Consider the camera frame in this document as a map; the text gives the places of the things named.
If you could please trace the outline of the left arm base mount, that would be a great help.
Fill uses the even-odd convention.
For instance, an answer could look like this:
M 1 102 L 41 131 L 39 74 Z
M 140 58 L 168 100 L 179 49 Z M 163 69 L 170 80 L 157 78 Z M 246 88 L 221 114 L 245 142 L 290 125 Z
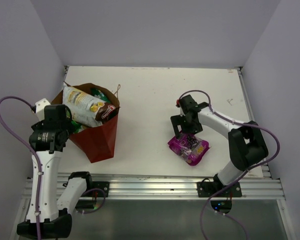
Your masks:
M 100 190 L 102 190 L 105 193 L 105 197 L 107 198 L 109 196 L 109 191 L 110 191 L 110 182 L 109 181 L 94 181 L 91 188 L 98 189 L 98 190 L 93 190 L 93 191 L 86 193 L 84 195 L 85 197 L 92 197 L 93 199 L 103 198 L 104 194 L 100 191 Z

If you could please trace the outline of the green white chips bag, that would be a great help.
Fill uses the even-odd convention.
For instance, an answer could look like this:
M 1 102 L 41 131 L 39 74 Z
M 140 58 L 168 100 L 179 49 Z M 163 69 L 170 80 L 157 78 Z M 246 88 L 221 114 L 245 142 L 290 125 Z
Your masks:
M 72 130 L 71 130 L 72 134 L 78 134 L 89 128 L 88 126 L 86 126 L 82 123 L 76 122 L 74 120 L 71 121 L 71 124 L 72 124 Z

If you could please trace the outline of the dark green snack bag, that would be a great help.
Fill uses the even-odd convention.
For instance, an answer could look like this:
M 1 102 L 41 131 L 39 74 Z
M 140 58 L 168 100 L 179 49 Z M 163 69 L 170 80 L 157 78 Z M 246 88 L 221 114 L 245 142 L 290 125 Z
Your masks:
M 111 101 L 108 99 L 108 97 L 101 90 L 92 87 L 90 89 L 90 92 L 91 92 L 92 96 L 94 96 L 100 100 L 103 100 L 106 103 L 111 103 Z

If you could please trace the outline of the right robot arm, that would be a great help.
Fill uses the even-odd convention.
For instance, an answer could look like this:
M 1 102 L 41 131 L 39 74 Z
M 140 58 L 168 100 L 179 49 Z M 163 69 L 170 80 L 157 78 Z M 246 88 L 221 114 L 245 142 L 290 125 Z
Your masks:
M 209 149 L 207 141 L 196 137 L 204 126 L 221 134 L 228 141 L 230 160 L 213 177 L 212 182 L 201 183 L 201 188 L 205 191 L 225 196 L 231 190 L 231 183 L 268 156 L 268 148 L 256 122 L 232 120 L 213 110 L 208 102 L 197 103 L 189 94 L 179 98 L 176 107 L 180 109 L 180 113 L 170 118 L 174 137 L 168 142 L 168 146 L 190 166 L 197 165 Z

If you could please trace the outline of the aluminium rail frame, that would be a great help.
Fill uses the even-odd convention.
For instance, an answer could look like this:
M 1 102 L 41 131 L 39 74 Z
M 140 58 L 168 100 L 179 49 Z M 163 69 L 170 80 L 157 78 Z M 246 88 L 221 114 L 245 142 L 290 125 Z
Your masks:
M 205 127 L 199 137 L 210 149 L 196 166 L 187 165 L 168 147 L 174 131 L 170 117 L 179 113 L 176 100 L 186 91 L 199 103 L 238 121 L 253 119 L 239 69 L 69 66 L 65 82 L 92 83 L 118 92 L 114 157 L 90 163 L 71 141 L 58 169 L 57 194 L 68 176 L 88 171 L 95 181 L 110 183 L 109 198 L 194 200 L 197 182 L 214 176 L 229 162 L 227 140 Z

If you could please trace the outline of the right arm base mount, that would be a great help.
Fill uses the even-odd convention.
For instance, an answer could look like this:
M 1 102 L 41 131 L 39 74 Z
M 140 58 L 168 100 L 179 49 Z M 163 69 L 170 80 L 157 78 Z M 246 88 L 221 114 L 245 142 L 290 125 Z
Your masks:
M 209 178 L 204 178 L 202 181 L 196 183 L 196 190 L 199 198 L 209 198 L 225 187 L 226 186 L 222 185 L 219 180 L 211 181 Z M 242 196 L 243 194 L 239 182 L 231 185 L 229 188 L 216 195 L 218 198 L 240 198 Z

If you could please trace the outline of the brown yellow chips bag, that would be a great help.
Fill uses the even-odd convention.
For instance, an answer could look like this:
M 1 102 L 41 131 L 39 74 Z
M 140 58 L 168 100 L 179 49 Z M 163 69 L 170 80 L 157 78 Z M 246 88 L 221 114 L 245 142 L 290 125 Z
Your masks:
M 116 110 L 111 103 L 72 86 L 63 88 L 62 103 L 70 109 L 73 121 L 91 128 L 108 121 Z

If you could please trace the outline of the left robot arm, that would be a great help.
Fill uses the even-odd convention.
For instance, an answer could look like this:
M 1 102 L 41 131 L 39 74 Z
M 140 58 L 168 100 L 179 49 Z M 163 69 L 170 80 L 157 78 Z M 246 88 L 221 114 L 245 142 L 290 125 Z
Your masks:
M 67 238 L 72 229 L 72 213 L 81 196 L 93 193 L 89 172 L 73 172 L 65 190 L 57 197 L 58 169 L 63 149 L 74 132 L 70 109 L 64 104 L 46 105 L 40 121 L 34 124 L 29 145 L 32 151 L 33 178 L 31 201 L 25 221 L 17 234 L 31 239 Z

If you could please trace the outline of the purple candy bag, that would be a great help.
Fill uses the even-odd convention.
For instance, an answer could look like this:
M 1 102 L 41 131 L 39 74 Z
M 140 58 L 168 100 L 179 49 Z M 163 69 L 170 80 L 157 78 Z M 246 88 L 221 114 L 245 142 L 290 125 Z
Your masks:
M 183 132 L 180 132 L 179 137 L 174 136 L 167 144 L 170 150 L 190 166 L 199 164 L 210 149 L 208 141 L 196 137 L 194 134 Z

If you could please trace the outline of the red brown paper bag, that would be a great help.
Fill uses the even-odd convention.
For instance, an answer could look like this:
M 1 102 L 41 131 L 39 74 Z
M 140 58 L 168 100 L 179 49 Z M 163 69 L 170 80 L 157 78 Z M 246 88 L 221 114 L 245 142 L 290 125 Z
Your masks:
M 66 84 L 64 87 L 74 87 L 89 95 L 91 95 L 91 88 L 99 89 L 108 97 L 111 104 L 116 107 L 116 110 L 110 115 L 108 121 L 104 122 L 101 126 L 89 127 L 82 132 L 69 136 L 69 139 L 86 154 L 91 163 L 113 158 L 120 108 L 118 97 L 108 89 L 92 83 L 77 86 Z M 51 104 L 63 104 L 63 90 L 52 100 Z

